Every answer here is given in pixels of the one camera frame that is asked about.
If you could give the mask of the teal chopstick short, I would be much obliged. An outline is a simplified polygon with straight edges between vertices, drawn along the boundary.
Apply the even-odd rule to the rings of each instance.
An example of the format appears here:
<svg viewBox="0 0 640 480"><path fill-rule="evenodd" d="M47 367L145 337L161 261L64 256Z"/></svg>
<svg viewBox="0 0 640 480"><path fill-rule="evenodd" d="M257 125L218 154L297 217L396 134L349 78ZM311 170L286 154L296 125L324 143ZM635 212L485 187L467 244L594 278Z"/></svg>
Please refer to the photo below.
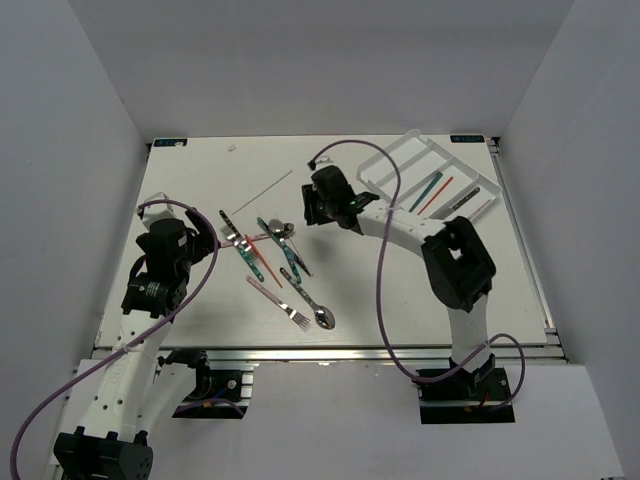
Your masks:
<svg viewBox="0 0 640 480"><path fill-rule="evenodd" d="M439 182L439 180L442 178L443 173L441 171L437 171L434 175L433 178L429 181L429 183L426 185L426 187L423 189L423 191L419 194L419 196L417 197L417 199L414 201L414 203L411 205L409 211L410 212L414 212L415 209L420 205L420 203L424 200L424 198L427 196L427 194L435 187L435 185Z"/></svg>

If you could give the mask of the pink handled knife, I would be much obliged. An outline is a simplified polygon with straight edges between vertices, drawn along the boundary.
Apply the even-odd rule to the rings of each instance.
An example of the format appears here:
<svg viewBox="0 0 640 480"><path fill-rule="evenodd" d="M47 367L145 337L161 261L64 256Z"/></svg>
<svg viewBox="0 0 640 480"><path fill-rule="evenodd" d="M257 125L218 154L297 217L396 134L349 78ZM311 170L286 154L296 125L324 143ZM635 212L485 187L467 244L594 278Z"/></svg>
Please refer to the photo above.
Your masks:
<svg viewBox="0 0 640 480"><path fill-rule="evenodd" d="M485 208L487 208L487 207L492 203L492 201L493 201L493 200L494 200L494 199L492 198L492 199L488 199L488 200L486 200L485 202L483 202L480 206L478 206L478 207L477 207L477 208L476 208L476 209L475 209L475 210L474 210L474 211L473 211L473 212L468 216L468 219L469 219L470 221L473 221L476 217L478 217L478 216L481 214L481 212L482 212Z"/></svg>

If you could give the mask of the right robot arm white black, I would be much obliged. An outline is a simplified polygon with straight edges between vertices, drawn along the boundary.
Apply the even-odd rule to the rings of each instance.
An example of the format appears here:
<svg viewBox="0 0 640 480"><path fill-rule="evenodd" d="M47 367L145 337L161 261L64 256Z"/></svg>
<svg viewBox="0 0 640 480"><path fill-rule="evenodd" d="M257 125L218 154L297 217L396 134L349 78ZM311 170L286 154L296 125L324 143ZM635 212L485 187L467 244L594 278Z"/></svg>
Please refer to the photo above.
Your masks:
<svg viewBox="0 0 640 480"><path fill-rule="evenodd" d="M374 193L357 194L334 165L315 171L311 182L301 190L308 225L335 223L361 236L381 240L376 267L376 316L383 344L399 370L416 384L451 383L453 390L466 399L484 391L495 366L486 311L496 266L472 222L463 216L445 222L420 219ZM388 338L381 298L388 244L423 261L432 292L447 308L451 332L449 369L435 377L421 377L406 369Z"/></svg>

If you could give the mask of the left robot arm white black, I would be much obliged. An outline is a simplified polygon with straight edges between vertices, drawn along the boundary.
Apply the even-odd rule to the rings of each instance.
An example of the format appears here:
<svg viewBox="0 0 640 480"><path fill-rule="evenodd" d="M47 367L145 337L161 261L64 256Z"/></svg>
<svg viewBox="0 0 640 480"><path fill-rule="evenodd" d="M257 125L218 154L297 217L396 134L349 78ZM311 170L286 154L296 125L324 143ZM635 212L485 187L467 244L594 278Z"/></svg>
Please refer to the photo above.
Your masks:
<svg viewBox="0 0 640 480"><path fill-rule="evenodd" d="M176 202L139 206L143 254L131 267L112 353L95 371L99 388L74 432L58 434L53 453L69 479L146 479L153 463L148 437L182 399L199 399L211 387L198 349L157 357L177 314L197 295L189 290L193 265L215 258L220 246L211 223L194 208L174 214Z"/></svg>

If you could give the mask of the white cutlery tray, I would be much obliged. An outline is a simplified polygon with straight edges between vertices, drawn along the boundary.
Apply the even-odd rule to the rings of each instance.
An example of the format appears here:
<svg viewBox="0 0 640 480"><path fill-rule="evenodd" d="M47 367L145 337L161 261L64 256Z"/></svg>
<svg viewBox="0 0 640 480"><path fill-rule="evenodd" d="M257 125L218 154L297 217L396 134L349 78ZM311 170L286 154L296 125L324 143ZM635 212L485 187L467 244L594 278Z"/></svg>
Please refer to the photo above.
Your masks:
<svg viewBox="0 0 640 480"><path fill-rule="evenodd" d="M483 242L493 248L503 246L512 236L512 227L498 181L494 162L484 138L464 135L424 135L410 130L401 136L370 136L367 140L385 150L367 146L353 148L356 162L349 168L349 178L357 191L370 191L380 200L366 208L381 222L389 214L389 204L395 200L396 218L413 216L416 223L431 225L468 216L483 202L494 199L471 221ZM427 194L414 212L409 209L433 175L441 171L442 178ZM453 176L453 182L422 214L419 210L433 194ZM452 206L467 192L480 192L457 211Z"/></svg>

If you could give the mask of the pink handled spoon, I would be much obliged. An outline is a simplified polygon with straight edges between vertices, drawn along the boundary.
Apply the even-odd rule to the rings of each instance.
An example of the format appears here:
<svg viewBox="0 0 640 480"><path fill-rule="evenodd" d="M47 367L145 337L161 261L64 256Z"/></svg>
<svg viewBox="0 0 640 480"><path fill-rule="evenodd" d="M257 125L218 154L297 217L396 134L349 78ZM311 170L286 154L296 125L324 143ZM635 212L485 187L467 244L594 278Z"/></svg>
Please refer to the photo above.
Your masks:
<svg viewBox="0 0 640 480"><path fill-rule="evenodd" d="M295 225L293 223L287 222L285 223L284 231L280 232L282 238L289 238L293 235L295 229ZM221 248L229 248L233 246L233 242L231 241L232 230L229 226L225 225L220 229L221 234L224 236L224 240L220 241ZM267 233L258 233L256 235L251 236L252 241L261 241L268 239L269 235Z"/></svg>

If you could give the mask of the teal handled knife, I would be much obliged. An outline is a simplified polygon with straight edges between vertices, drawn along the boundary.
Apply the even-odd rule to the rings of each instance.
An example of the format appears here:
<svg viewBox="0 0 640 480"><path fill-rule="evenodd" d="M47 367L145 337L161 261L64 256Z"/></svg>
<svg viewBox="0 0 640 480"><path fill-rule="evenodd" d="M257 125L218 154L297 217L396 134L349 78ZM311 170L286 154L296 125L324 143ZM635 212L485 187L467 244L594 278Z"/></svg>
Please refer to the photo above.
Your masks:
<svg viewBox="0 0 640 480"><path fill-rule="evenodd" d="M304 263L301 257L286 243L285 239L281 238L279 240L279 244L284 252L285 258L287 259L291 272L296 278L300 276L299 270L302 270L308 276L312 276L307 265Z"/></svg>

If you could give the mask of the teal handled fork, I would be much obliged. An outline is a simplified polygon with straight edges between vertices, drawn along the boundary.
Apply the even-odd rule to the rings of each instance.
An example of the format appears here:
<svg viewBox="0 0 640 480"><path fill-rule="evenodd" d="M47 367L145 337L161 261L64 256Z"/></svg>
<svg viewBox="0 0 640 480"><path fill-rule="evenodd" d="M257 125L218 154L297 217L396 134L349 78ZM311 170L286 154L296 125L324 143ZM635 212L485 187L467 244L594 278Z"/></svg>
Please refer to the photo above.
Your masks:
<svg viewBox="0 0 640 480"><path fill-rule="evenodd" d="M246 241L241 241L239 237L228 226L222 227L220 231L221 234L226 238L226 244L233 247L240 254L253 275L260 282L263 282L265 280L264 275L259 270L256 264L256 258L253 254L253 251L248 249L248 243Z"/></svg>

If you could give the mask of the teal handled spoon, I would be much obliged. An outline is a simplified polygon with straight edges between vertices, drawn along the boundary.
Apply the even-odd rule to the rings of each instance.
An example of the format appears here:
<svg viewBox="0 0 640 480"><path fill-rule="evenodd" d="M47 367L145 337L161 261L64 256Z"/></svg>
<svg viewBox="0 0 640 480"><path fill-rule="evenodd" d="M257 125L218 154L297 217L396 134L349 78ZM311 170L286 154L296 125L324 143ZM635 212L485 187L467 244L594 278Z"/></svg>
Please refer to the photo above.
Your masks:
<svg viewBox="0 0 640 480"><path fill-rule="evenodd" d="M295 262L293 250L286 244L284 224L279 221L266 222L263 218L257 217L258 225L271 237L271 239L281 248L287 260L291 273L296 283L301 282L301 277Z"/></svg>

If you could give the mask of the black handled fork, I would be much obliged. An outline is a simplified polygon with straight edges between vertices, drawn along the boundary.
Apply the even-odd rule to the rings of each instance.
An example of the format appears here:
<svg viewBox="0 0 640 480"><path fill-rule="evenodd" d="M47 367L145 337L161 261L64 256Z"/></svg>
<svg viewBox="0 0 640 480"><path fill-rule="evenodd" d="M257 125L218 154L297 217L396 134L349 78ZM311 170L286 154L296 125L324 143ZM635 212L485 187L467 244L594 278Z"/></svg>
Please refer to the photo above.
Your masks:
<svg viewBox="0 0 640 480"><path fill-rule="evenodd" d="M241 241L245 241L244 236L242 236L236 226L233 224L229 216L226 214L224 210L219 211L219 216L224 222L224 226L227 225L231 228L231 230L239 237Z"/></svg>

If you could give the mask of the black handled spoon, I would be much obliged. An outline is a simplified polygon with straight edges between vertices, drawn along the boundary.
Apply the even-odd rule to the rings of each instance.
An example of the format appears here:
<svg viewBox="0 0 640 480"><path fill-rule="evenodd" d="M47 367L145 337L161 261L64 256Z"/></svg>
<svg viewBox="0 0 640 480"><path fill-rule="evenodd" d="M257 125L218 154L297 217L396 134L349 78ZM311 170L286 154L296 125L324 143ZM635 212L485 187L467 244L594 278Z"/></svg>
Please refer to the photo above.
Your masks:
<svg viewBox="0 0 640 480"><path fill-rule="evenodd" d="M318 326L325 330L333 330L336 326L336 320L333 312L326 306L314 301L304 288L295 281L295 279L283 268L279 269L280 274L292 286L292 288L303 298L309 305L314 314L315 321Z"/></svg>

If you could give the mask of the pink handled fork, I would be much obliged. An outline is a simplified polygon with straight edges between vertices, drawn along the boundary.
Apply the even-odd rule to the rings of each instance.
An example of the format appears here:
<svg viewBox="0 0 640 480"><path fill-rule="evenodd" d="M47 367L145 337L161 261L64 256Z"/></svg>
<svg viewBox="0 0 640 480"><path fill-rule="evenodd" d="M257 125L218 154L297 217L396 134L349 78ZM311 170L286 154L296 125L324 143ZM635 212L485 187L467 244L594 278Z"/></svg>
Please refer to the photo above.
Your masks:
<svg viewBox="0 0 640 480"><path fill-rule="evenodd" d="M274 293L264 287L257 279L254 279L251 276L247 276L245 280L257 291L259 291L265 298L267 298L271 303L281 309L286 314L287 318L301 330L307 331L310 328L311 322L309 318L302 315L298 310L292 308L287 303L279 299Z"/></svg>

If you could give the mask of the black handled knife in tray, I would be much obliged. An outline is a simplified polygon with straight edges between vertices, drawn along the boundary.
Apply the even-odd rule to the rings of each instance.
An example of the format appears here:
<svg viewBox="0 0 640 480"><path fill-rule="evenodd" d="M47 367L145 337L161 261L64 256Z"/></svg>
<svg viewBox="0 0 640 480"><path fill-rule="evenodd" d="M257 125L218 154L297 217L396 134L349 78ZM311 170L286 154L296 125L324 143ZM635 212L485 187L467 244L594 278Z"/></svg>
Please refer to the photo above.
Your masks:
<svg viewBox="0 0 640 480"><path fill-rule="evenodd" d="M453 211L457 211L459 208L461 208L464 204L466 204L469 200L471 200L479 192L480 192L480 188L479 187L475 187L474 189L470 190L469 192L467 192L461 199L459 199L452 206L452 210Z"/></svg>

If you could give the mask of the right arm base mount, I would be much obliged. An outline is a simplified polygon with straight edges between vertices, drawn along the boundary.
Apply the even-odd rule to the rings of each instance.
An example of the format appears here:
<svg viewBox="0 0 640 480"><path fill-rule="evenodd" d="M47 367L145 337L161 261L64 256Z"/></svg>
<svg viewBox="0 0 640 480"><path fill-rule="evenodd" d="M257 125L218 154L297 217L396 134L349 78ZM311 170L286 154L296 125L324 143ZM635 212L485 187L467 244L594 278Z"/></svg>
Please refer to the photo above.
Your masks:
<svg viewBox="0 0 640 480"><path fill-rule="evenodd" d="M511 404L496 409L511 396L504 368L494 368L478 387L455 377L418 385L420 421L423 425L509 424L516 421Z"/></svg>

